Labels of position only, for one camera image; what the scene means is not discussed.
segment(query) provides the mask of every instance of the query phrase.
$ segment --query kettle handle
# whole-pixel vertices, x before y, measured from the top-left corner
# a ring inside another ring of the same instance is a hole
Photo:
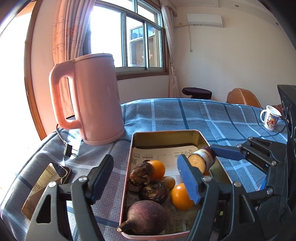
[[[57,123],[64,129],[81,128],[81,123],[78,120],[67,120],[63,107],[59,82],[61,78],[69,77],[75,81],[75,64],[72,60],[56,64],[49,74],[49,88],[52,97],[52,106]]]

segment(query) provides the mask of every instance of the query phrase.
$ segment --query rectangular tray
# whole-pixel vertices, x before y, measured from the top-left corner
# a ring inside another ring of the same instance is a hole
[[[209,146],[209,143],[203,137],[198,130],[181,130],[181,131],[152,131],[152,132],[136,132],[132,136],[132,142],[128,157],[128,166],[126,170],[125,187],[123,189],[123,199],[120,212],[119,224],[123,222],[123,212],[125,207],[125,202],[127,198],[127,182],[129,180],[129,174],[131,171],[131,162],[133,159],[133,148],[139,149],[155,149],[155,148],[172,148],[181,146],[191,146],[194,145],[197,148],[204,146]],[[229,184],[232,183],[227,172],[224,170],[218,158],[214,165],[209,170],[210,175],[214,180],[219,183]],[[141,236],[141,235],[129,235],[122,232],[122,235],[128,239],[132,240],[161,240],[177,238],[187,235],[189,231],[179,232],[174,234],[165,235],[151,235],[151,236]]]

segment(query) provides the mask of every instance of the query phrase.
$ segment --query orange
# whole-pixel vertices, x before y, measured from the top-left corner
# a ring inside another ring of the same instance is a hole
[[[180,183],[175,186],[171,190],[170,196],[173,205],[181,211],[188,210],[194,205],[194,202],[188,196],[184,183]]]
[[[165,166],[161,161],[152,160],[147,161],[154,167],[154,173],[151,177],[152,180],[161,179],[165,175]]]

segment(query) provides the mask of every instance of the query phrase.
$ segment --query white curtain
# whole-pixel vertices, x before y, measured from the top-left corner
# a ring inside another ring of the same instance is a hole
[[[58,0],[54,18],[52,53],[54,63],[68,61],[82,55],[91,11],[95,0]],[[64,115],[73,115],[67,78],[60,82]]]
[[[161,13],[163,16],[163,22],[165,24],[165,31],[168,41],[169,51],[169,97],[179,98],[179,89],[176,77],[176,70],[174,67],[174,16],[177,16],[177,10],[169,0],[160,0]]]

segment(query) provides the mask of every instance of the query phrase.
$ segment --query blue tablecloth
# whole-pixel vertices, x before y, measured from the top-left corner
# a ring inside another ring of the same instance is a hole
[[[281,143],[287,142],[285,123],[279,119],[274,131],[264,128],[259,119],[261,109],[196,99],[150,99],[122,105],[126,132],[117,141],[103,146],[89,146],[81,141],[78,130],[62,130],[62,136],[78,157],[64,157],[64,145],[55,132],[17,174],[9,192],[1,204],[1,217],[17,240],[24,240],[29,221],[21,208],[33,185],[52,162],[62,163],[73,170],[70,182],[87,175],[99,165],[106,154],[114,158],[114,169],[101,200],[93,205],[93,212],[106,241],[126,240],[116,231],[118,226],[125,172],[131,137],[138,131],[197,129],[210,144],[236,146],[249,136]],[[247,192],[257,190],[265,175],[246,160],[220,159],[233,181],[240,181]],[[72,202],[67,202],[69,223],[73,240],[79,240]]]

